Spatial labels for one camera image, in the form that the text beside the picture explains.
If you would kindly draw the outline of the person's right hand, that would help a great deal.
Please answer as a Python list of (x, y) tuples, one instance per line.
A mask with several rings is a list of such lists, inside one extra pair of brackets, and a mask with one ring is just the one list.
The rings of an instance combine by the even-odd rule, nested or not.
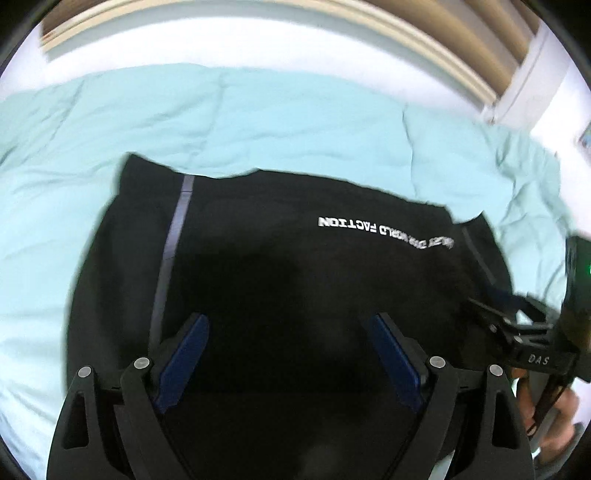
[[(518, 379), (517, 402), (524, 427), (529, 430), (534, 425), (535, 406), (531, 395), (528, 372), (514, 368), (513, 376)], [(573, 419), (579, 407), (579, 397), (567, 388), (554, 404), (556, 418), (545, 436), (540, 440), (540, 453), (537, 456), (541, 465), (556, 460), (569, 446), (575, 436)]]

